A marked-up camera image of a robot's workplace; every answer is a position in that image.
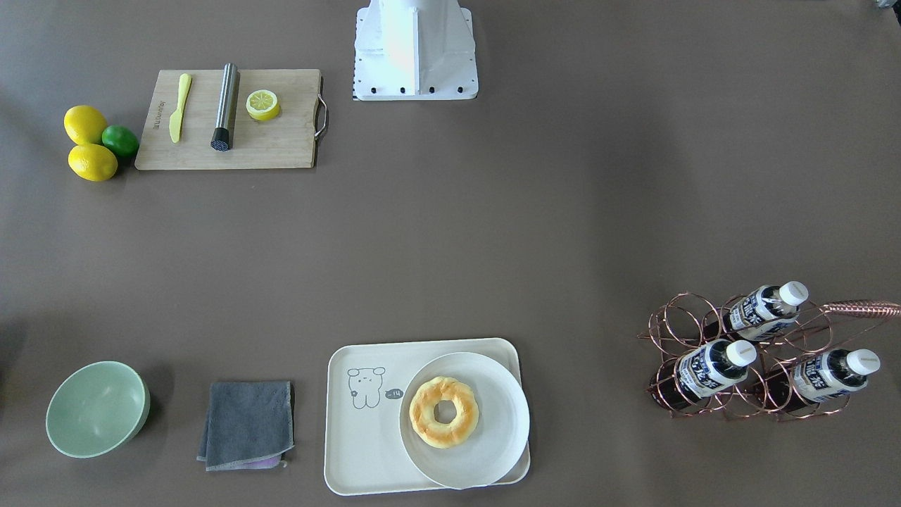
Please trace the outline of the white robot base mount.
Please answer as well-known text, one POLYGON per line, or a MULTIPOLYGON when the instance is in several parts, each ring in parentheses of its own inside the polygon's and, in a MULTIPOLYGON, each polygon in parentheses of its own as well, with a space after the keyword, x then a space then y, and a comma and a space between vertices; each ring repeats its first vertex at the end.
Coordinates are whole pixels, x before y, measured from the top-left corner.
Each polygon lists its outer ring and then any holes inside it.
POLYGON ((357 10, 357 101, 450 101, 479 93, 472 13, 457 1, 371 1, 357 10))

